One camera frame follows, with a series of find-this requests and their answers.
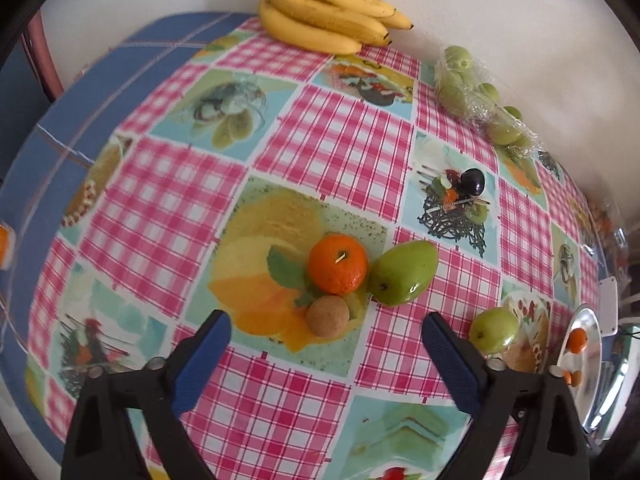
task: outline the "wrapped green grapes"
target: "wrapped green grapes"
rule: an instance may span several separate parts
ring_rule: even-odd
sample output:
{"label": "wrapped green grapes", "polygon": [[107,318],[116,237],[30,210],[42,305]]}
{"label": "wrapped green grapes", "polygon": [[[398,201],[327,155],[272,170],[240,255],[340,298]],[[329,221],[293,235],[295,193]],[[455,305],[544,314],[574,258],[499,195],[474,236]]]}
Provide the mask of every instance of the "wrapped green grapes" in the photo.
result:
{"label": "wrapped green grapes", "polygon": [[466,48],[448,46],[436,62],[436,95],[447,111],[484,131],[494,146],[512,158],[531,156],[540,150],[540,140],[512,106],[499,106],[495,78]]}

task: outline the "tablecloth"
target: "tablecloth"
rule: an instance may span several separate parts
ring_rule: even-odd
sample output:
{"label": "tablecloth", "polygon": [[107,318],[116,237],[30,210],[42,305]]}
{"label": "tablecloth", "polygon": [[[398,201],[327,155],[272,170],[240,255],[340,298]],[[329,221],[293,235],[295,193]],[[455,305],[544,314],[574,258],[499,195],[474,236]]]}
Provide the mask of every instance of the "tablecloth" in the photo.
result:
{"label": "tablecloth", "polygon": [[[572,312],[597,306],[598,260],[562,167],[496,151],[432,85],[433,68],[401,52],[306,52],[246,14],[159,20],[89,69],[0,189],[17,232],[0,370],[45,448],[60,460],[88,367],[141,367],[222,308],[231,345],[182,418],[218,478],[435,478],[468,419],[421,345],[425,314],[466,336],[479,312],[510,307],[529,330],[510,358],[542,369]],[[489,205],[426,213],[440,175],[468,168]],[[278,276],[326,232],[371,260],[432,240],[438,272],[395,309],[357,292],[348,330],[318,340],[305,291]],[[512,423],[486,478],[515,437]]]}

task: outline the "screw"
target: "screw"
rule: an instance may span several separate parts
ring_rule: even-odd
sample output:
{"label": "screw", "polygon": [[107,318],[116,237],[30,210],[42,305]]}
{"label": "screw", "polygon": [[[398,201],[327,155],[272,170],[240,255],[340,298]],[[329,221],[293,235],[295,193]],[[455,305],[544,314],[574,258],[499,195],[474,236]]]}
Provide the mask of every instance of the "screw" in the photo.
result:
{"label": "screw", "polygon": [[98,377],[100,377],[102,375],[102,367],[101,366],[94,366],[89,368],[89,377],[91,377],[92,379],[97,379]]}
{"label": "screw", "polygon": [[492,357],[486,362],[487,366],[496,372],[501,372],[506,370],[507,365],[504,363],[502,359],[498,359],[497,357]]}
{"label": "screw", "polygon": [[558,365],[551,365],[549,367],[549,373],[553,375],[553,377],[562,377],[562,368]]}
{"label": "screw", "polygon": [[164,366],[164,357],[152,357],[146,364],[148,370],[159,370]]}

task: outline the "silver tray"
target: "silver tray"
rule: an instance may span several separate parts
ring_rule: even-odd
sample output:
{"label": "silver tray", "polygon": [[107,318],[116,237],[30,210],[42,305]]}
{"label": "silver tray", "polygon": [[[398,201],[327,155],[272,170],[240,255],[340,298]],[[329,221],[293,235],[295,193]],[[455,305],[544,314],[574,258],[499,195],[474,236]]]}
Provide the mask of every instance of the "silver tray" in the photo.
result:
{"label": "silver tray", "polygon": [[[574,328],[583,328],[587,332],[587,348],[580,354],[572,354],[565,351],[569,334]],[[569,328],[564,335],[564,341],[562,341],[558,352],[554,354],[558,357],[551,362],[556,362],[563,370],[569,372],[582,371],[582,383],[580,386],[569,386],[569,390],[574,398],[580,424],[585,426],[598,391],[600,362],[602,361],[602,339],[598,318],[589,305],[583,304],[575,311],[574,317],[569,323]]]}

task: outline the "blue gripper pad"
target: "blue gripper pad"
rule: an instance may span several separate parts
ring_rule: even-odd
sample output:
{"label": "blue gripper pad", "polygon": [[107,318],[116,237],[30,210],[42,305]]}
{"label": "blue gripper pad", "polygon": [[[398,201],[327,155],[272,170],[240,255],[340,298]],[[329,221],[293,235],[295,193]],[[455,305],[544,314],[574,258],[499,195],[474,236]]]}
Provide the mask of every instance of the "blue gripper pad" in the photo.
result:
{"label": "blue gripper pad", "polygon": [[194,336],[200,340],[200,344],[193,349],[193,353],[175,378],[171,403],[175,415],[190,412],[195,407],[231,341],[231,319],[226,312],[220,312],[213,325],[203,334],[201,330],[206,329],[206,325],[207,321]]}
{"label": "blue gripper pad", "polygon": [[450,337],[437,325],[433,314],[424,318],[422,344],[436,365],[456,407],[475,418],[481,410],[481,385]]}

